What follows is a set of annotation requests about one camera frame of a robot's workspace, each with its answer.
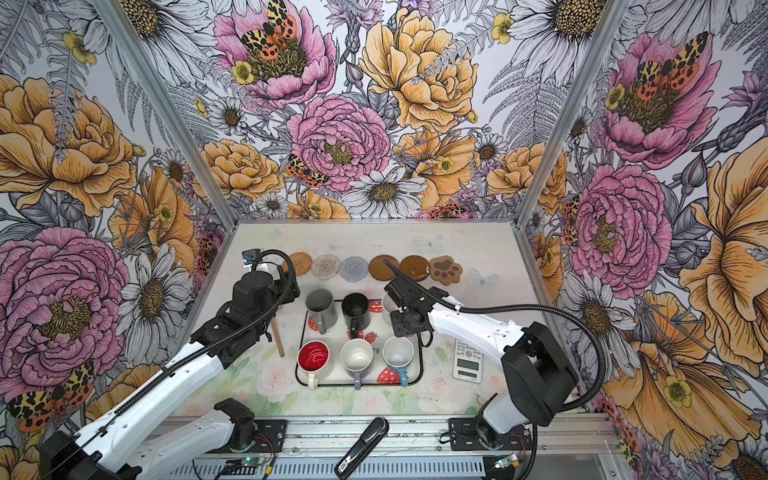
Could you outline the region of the black mug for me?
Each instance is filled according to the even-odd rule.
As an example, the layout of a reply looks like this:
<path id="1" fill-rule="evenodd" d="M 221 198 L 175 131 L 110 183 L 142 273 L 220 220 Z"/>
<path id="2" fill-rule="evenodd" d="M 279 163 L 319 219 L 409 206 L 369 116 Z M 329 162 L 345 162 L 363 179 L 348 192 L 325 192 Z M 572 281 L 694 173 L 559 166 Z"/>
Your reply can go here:
<path id="1" fill-rule="evenodd" d="M 359 338 L 371 322 L 369 299 L 362 293 L 350 293 L 342 300 L 341 307 L 348 337 Z"/>

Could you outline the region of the woven rattan coaster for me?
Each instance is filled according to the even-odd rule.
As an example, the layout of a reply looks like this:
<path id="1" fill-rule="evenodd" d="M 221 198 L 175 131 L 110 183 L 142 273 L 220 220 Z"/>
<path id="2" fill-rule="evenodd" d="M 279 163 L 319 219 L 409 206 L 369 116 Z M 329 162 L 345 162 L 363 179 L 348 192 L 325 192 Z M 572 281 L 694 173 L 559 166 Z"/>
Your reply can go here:
<path id="1" fill-rule="evenodd" d="M 289 256 L 297 277 L 306 275 L 312 269 L 313 258 L 306 252 L 295 252 Z"/>

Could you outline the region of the cork paw print coaster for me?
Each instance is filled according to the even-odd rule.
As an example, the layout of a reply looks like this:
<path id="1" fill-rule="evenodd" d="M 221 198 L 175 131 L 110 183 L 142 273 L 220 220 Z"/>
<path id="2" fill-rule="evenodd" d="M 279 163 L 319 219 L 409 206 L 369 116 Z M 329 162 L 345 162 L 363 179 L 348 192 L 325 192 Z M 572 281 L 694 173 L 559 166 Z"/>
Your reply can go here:
<path id="1" fill-rule="evenodd" d="M 429 267 L 430 278 L 444 286 L 459 283 L 464 272 L 463 267 L 448 255 L 431 259 Z"/>

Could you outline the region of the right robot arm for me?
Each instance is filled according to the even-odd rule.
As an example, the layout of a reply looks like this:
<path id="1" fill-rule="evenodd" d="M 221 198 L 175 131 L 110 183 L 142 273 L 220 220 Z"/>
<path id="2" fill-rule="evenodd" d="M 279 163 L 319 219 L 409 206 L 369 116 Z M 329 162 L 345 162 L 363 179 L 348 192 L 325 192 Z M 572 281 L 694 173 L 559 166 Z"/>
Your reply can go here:
<path id="1" fill-rule="evenodd" d="M 502 370 L 507 392 L 492 396 L 475 417 L 484 446 L 496 449 L 521 425 L 552 422 L 576 387 L 577 374 L 546 325 L 520 326 L 476 313 L 444 290 L 422 287 L 392 262 L 384 264 L 395 275 L 385 292 L 396 304 L 396 336 L 436 332 L 469 345 Z"/>

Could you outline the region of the grey mug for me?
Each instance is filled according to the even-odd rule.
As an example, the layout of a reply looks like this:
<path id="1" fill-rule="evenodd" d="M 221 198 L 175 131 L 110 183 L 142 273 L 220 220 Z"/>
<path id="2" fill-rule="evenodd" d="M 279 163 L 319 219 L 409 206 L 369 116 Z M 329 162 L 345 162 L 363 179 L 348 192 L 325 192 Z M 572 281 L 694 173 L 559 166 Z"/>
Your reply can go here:
<path id="1" fill-rule="evenodd" d="M 305 300 L 309 318 L 314 322 L 317 331 L 324 335 L 335 326 L 338 320 L 336 302 L 330 290 L 317 289 L 312 291 Z"/>

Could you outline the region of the plain brown wooden coaster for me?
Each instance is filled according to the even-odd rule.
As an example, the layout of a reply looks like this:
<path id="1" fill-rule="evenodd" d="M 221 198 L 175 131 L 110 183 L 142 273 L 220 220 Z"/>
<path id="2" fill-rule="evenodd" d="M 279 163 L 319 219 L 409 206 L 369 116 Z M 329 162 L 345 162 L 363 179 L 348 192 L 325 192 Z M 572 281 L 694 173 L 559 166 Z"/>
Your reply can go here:
<path id="1" fill-rule="evenodd" d="M 399 261 L 395 257 L 386 254 L 378 255 L 369 262 L 369 274 L 377 281 L 389 282 L 396 277 L 391 266 L 395 269 L 399 268 Z"/>

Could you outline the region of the multicolour zigzag woven coaster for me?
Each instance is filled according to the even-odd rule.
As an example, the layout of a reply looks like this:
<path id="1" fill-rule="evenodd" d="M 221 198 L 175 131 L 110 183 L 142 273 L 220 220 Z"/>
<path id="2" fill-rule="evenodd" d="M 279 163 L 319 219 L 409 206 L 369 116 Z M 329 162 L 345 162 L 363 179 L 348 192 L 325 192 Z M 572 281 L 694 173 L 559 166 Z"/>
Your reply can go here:
<path id="1" fill-rule="evenodd" d="M 341 267 L 341 260 L 334 254 L 323 254 L 316 257 L 311 266 L 311 273 L 314 277 L 325 280 L 336 276 Z"/>

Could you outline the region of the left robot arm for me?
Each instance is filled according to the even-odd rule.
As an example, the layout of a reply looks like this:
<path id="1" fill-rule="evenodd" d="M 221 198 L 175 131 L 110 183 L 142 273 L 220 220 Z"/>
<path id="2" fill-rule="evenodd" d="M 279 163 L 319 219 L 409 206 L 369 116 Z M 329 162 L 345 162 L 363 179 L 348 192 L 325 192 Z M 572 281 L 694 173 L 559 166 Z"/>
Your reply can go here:
<path id="1" fill-rule="evenodd" d="M 57 432 L 39 447 L 43 479 L 154 479 L 209 451 L 250 449 L 253 412 L 234 399 L 149 441 L 148 436 L 199 388 L 269 335 L 279 307 L 300 295 L 289 255 L 248 250 L 249 266 L 231 299 L 146 383 L 76 433 Z"/>

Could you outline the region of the grey woven coaster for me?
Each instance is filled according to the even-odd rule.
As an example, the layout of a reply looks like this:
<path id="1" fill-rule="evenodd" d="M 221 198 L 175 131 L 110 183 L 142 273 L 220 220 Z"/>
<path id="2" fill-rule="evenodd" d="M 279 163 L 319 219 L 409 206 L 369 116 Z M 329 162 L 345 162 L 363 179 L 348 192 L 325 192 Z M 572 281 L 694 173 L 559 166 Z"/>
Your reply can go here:
<path id="1" fill-rule="evenodd" d="M 339 275 L 349 283 L 364 280 L 369 274 L 369 263 L 360 256 L 350 256 L 341 262 Z"/>

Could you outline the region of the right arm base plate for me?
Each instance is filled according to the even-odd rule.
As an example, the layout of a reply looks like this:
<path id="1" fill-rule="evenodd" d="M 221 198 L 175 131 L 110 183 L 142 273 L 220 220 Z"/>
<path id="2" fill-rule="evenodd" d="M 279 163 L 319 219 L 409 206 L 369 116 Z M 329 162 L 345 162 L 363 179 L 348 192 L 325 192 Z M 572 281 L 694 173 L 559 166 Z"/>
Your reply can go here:
<path id="1" fill-rule="evenodd" d="M 491 427 L 478 426 L 474 417 L 452 417 L 447 421 L 448 430 L 441 436 L 452 451 L 531 451 L 532 434 L 523 425 L 514 427 L 506 434 L 495 432 Z"/>

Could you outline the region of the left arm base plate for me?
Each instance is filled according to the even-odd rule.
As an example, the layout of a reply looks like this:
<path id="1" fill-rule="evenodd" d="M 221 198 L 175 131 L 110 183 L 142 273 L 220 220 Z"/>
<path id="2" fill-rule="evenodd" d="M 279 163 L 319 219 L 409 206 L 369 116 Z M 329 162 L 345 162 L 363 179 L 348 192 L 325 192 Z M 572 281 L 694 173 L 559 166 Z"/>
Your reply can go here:
<path id="1" fill-rule="evenodd" d="M 240 422 L 222 447 L 209 454 L 280 453 L 288 422 L 282 419 L 256 419 Z"/>

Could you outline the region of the scratched brown wooden coaster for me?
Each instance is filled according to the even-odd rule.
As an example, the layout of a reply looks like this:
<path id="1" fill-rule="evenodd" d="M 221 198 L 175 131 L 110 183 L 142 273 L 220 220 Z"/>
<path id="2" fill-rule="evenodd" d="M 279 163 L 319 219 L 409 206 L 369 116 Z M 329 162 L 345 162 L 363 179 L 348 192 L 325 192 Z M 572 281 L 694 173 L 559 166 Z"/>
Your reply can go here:
<path id="1" fill-rule="evenodd" d="M 430 276 L 430 263 L 420 255 L 409 255 L 400 261 L 400 271 L 410 279 L 420 282 Z"/>

